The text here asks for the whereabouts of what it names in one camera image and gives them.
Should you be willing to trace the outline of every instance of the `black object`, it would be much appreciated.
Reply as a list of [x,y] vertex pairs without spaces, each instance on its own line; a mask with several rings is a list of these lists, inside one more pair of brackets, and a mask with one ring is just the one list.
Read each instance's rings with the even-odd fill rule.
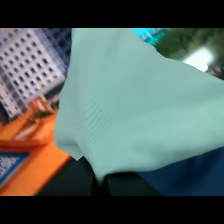
[[111,174],[102,186],[87,160],[71,159],[37,196],[158,196],[144,179],[136,173]]

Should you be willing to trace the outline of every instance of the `light green cloth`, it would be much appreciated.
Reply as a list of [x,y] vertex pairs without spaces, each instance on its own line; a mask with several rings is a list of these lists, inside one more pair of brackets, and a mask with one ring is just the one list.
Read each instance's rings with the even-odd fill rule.
[[128,29],[76,29],[55,141],[97,178],[224,145],[224,82],[164,58]]

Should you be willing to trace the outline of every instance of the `blue cloth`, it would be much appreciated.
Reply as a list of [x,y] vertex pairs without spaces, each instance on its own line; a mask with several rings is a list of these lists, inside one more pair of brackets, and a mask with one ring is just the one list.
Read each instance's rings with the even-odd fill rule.
[[224,147],[138,174],[162,195],[223,196],[223,171]]

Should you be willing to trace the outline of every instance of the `bright light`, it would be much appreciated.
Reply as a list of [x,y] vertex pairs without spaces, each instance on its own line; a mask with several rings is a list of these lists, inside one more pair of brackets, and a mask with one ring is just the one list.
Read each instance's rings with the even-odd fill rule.
[[211,64],[213,60],[214,56],[207,48],[200,48],[183,62],[199,69],[202,72],[206,72],[208,70],[208,65]]

